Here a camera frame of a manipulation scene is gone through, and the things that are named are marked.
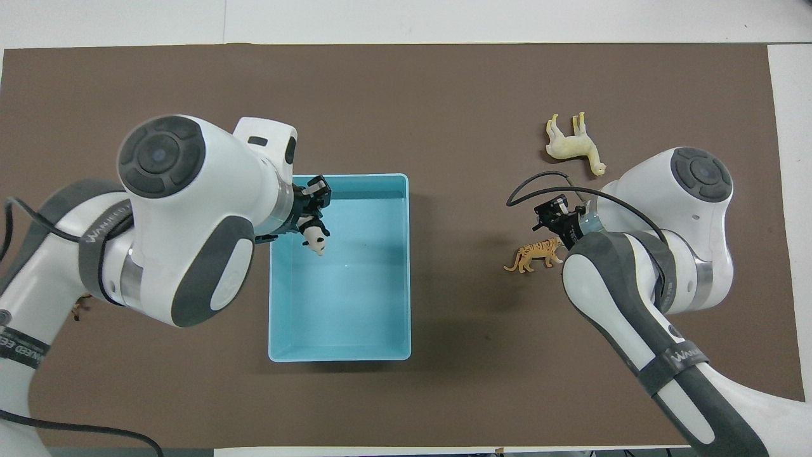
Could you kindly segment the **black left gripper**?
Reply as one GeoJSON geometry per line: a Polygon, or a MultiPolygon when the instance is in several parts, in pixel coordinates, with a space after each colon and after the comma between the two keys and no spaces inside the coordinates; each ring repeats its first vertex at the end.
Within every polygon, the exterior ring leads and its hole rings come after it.
{"type": "Polygon", "coordinates": [[[315,225],[319,220],[317,211],[313,208],[327,208],[331,202],[332,190],[323,175],[314,176],[308,180],[308,195],[304,194],[305,188],[298,185],[292,186],[293,205],[291,213],[292,230],[304,234],[305,229],[315,225]]]}

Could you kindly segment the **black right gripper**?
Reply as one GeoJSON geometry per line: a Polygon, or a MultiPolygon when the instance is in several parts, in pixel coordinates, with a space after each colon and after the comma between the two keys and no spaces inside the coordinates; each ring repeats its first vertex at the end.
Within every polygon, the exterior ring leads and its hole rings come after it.
{"type": "Polygon", "coordinates": [[[556,234],[568,251],[584,236],[580,228],[580,217],[585,216],[586,206],[576,206],[569,211],[568,199],[558,195],[534,208],[539,225],[551,225],[551,232],[556,234]]]}

